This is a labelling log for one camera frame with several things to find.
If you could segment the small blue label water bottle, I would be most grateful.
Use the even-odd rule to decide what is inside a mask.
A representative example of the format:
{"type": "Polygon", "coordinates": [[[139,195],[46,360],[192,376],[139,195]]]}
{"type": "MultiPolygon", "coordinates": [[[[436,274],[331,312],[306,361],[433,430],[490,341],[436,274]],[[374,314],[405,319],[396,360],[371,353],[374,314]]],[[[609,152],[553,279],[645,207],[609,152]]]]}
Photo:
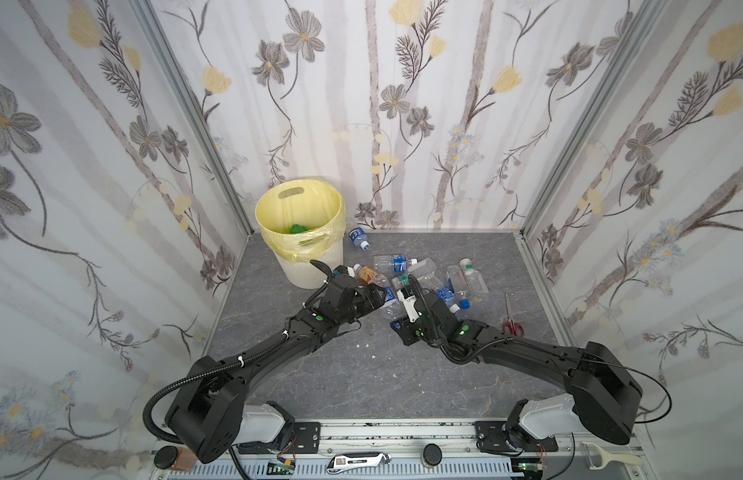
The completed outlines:
{"type": "Polygon", "coordinates": [[[381,306],[381,312],[383,312],[383,317],[387,320],[396,320],[402,315],[405,315],[405,307],[397,299],[397,295],[395,295],[395,291],[391,287],[385,288],[385,303],[381,306]]]}

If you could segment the clear bottle white green cap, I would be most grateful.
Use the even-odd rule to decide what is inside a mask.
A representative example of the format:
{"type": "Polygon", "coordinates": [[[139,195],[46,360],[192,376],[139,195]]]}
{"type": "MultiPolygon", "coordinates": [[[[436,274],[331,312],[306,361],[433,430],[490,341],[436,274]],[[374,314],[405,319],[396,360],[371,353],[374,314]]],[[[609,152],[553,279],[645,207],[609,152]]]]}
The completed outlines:
{"type": "Polygon", "coordinates": [[[469,295],[473,302],[482,302],[489,299],[489,288],[485,284],[485,279],[481,272],[475,270],[473,267],[473,261],[469,258],[463,258],[459,262],[459,267],[463,271],[463,277],[465,277],[465,283],[469,288],[469,295]]]}

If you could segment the green soda bottle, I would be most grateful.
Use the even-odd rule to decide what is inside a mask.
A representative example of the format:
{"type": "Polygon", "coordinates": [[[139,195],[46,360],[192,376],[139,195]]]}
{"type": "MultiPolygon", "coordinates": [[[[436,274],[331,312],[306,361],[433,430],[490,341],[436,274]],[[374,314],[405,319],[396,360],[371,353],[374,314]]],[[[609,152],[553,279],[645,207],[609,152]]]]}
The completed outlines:
{"type": "Polygon", "coordinates": [[[307,232],[313,231],[313,228],[301,225],[301,224],[293,224],[289,228],[285,230],[286,235],[299,235],[307,232]]]}

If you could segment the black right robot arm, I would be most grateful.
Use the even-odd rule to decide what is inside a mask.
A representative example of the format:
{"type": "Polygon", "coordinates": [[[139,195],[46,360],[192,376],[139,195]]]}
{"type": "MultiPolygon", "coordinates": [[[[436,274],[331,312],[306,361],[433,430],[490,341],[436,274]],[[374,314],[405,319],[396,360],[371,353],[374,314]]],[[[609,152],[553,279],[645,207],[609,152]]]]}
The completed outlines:
{"type": "Polygon", "coordinates": [[[513,369],[559,389],[541,401],[519,400],[503,424],[513,450],[563,433],[587,431],[627,445],[643,389],[609,348],[584,348],[533,341],[485,322],[461,319],[437,293],[410,277],[397,292],[407,316],[391,322],[405,345],[423,341],[455,365],[487,364],[513,369]]]}

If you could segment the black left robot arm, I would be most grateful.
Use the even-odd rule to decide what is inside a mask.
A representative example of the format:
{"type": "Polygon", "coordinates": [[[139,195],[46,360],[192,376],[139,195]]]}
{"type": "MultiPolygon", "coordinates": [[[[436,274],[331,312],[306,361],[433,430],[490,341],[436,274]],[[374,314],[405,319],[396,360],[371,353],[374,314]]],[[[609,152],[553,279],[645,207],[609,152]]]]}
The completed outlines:
{"type": "Polygon", "coordinates": [[[201,462],[218,459],[241,443],[282,441],[287,412],[275,403],[247,406],[249,394],[289,362],[315,352],[340,329],[373,313],[387,290],[366,285],[346,266],[311,264],[326,278],[285,326],[258,345],[223,360],[204,356],[186,377],[159,390],[146,403],[142,420],[155,438],[186,446],[201,462]]]}

